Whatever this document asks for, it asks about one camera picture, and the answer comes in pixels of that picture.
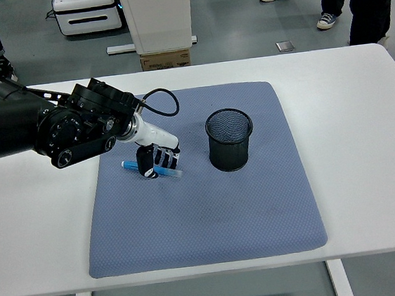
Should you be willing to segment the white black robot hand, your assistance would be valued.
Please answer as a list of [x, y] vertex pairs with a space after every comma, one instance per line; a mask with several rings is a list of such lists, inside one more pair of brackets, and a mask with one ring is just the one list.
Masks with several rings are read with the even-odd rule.
[[159, 174], [155, 171], [155, 165], [176, 169], [181, 152], [179, 139], [175, 135], [137, 117], [132, 141], [138, 144], [136, 161], [140, 175], [157, 178]]

